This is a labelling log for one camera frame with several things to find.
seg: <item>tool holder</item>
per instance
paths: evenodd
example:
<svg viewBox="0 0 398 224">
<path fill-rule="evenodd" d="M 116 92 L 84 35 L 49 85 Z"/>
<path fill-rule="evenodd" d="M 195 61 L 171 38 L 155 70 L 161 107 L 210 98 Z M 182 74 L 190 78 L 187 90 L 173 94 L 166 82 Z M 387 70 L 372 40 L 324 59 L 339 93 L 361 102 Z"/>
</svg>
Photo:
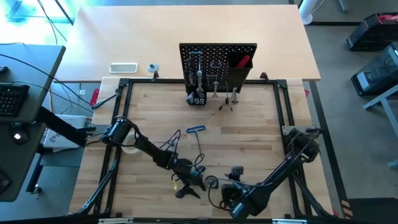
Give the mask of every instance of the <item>tool holder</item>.
<svg viewBox="0 0 398 224">
<path fill-rule="evenodd" d="M 253 67 L 256 49 L 257 44 L 180 44 L 185 90 L 188 96 L 193 93 L 192 105 L 206 104 L 206 93 L 214 92 L 214 82 L 218 82 L 217 92 L 232 93 L 236 87 L 236 92 L 240 93 Z M 245 55 L 249 56 L 248 62 L 243 68 L 237 68 Z M 202 72 L 202 96 L 197 92 L 199 70 Z M 203 98 L 204 103 L 196 104 L 197 98 Z"/>
</svg>

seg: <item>black pegboard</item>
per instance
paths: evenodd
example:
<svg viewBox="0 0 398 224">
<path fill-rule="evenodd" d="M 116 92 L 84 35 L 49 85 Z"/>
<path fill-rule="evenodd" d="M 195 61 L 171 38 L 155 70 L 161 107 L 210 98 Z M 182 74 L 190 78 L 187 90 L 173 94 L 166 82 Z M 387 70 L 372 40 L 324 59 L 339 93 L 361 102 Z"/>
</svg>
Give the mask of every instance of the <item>black pegboard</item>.
<svg viewBox="0 0 398 224">
<path fill-rule="evenodd" d="M 251 61 L 254 53 L 256 52 L 256 49 L 257 44 L 180 44 L 181 63 L 182 69 L 184 71 L 185 83 L 189 83 L 189 69 L 192 68 L 194 69 L 194 71 L 197 71 L 199 67 L 199 61 L 201 61 L 201 71 L 203 73 L 202 88 L 204 89 L 204 91 L 210 93 L 214 92 L 214 82 L 217 80 L 217 92 L 226 92 L 230 54 L 241 52 L 245 55 L 250 56 Z M 190 52 L 201 52 L 201 56 L 200 54 L 190 54 Z M 193 75 L 193 81 L 195 83 L 195 87 L 192 88 L 197 88 L 197 76 L 195 73 Z M 243 82 L 235 85 L 235 87 L 238 88 L 238 93 L 241 91 Z M 233 87 L 233 85 L 228 85 L 229 93 L 232 92 Z"/>
</svg>

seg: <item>wooden table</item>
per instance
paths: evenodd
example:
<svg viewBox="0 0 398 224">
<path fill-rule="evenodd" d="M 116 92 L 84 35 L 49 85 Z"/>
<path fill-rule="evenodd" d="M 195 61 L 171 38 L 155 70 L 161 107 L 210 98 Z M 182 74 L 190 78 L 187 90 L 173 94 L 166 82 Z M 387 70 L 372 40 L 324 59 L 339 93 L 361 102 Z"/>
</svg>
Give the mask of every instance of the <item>wooden table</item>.
<svg viewBox="0 0 398 224">
<path fill-rule="evenodd" d="M 57 72 L 63 82 L 100 82 L 114 62 L 137 62 L 127 76 L 181 78 L 179 43 L 256 43 L 248 78 L 319 80 L 296 5 L 82 7 Z"/>
<path fill-rule="evenodd" d="M 119 78 L 104 77 L 98 100 L 112 95 L 118 82 Z M 288 80 L 288 85 L 296 125 L 311 125 L 302 81 Z M 233 112 L 228 109 L 218 111 L 224 94 L 220 93 L 217 99 L 208 99 L 204 107 L 194 107 L 186 104 L 187 95 L 182 84 L 136 83 L 132 88 L 128 118 L 157 146 L 175 130 L 181 129 L 178 153 L 180 157 L 191 160 L 198 155 L 198 146 L 195 136 L 186 134 L 185 129 L 205 125 L 206 130 L 199 133 L 205 153 L 203 164 L 207 166 L 205 177 L 223 177 L 224 173 L 231 171 L 232 166 L 244 166 L 244 175 L 241 177 L 243 181 L 263 181 L 284 159 L 273 89 L 269 85 L 244 85 Z M 121 100 L 120 113 L 123 111 L 125 95 Z M 113 108 L 114 100 L 98 108 L 93 123 L 110 124 Z M 85 149 L 70 205 L 71 212 L 77 211 L 97 187 L 104 149 L 103 144 L 92 144 Z M 305 164 L 304 170 L 308 188 L 325 210 L 331 213 L 320 157 L 313 163 Z M 230 218 L 227 212 L 213 208 L 206 192 L 199 187 L 194 189 L 201 199 L 191 195 L 177 199 L 171 175 L 171 171 L 157 167 L 145 153 L 123 153 L 112 212 L 123 212 L 124 216 L 134 217 Z M 102 209 L 106 197 L 107 190 L 103 196 Z M 211 197 L 218 203 L 221 199 L 220 190 L 212 191 Z M 298 197 L 304 211 L 301 193 L 298 193 Z M 283 218 L 286 213 L 293 215 L 287 180 L 272 193 L 268 207 L 256 218 Z"/>
</svg>

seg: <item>keyboard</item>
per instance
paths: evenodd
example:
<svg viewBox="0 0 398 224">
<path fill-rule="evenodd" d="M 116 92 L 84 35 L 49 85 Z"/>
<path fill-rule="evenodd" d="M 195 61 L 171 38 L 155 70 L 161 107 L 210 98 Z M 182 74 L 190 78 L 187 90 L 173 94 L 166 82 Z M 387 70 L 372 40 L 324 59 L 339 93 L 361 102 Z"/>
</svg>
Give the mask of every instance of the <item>keyboard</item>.
<svg viewBox="0 0 398 224">
<path fill-rule="evenodd" d="M 0 117 L 18 116 L 28 90 L 28 85 L 0 83 Z"/>
</svg>

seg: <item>tape roll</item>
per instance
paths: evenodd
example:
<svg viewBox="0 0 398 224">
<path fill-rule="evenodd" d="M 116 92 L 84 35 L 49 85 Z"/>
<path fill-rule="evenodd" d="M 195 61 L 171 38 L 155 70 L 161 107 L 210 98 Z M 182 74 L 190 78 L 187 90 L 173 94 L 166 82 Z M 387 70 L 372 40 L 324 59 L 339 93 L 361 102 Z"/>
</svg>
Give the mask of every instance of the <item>tape roll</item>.
<svg viewBox="0 0 398 224">
<path fill-rule="evenodd" d="M 133 131 L 133 132 L 130 132 L 130 133 L 126 136 L 126 138 L 124 139 L 123 144 L 124 144 L 124 145 L 131 145 L 131 144 L 136 143 L 136 139 L 135 139 L 135 137 L 134 137 L 134 134 L 135 134 L 134 131 Z M 124 147 L 124 146 L 122 146 L 122 150 L 123 150 L 123 152 L 125 152 L 125 153 L 127 153 L 127 154 L 138 154 L 138 153 L 141 152 L 141 150 L 139 150 L 139 149 L 137 149 L 137 148 L 135 148 L 135 147 Z"/>
</svg>

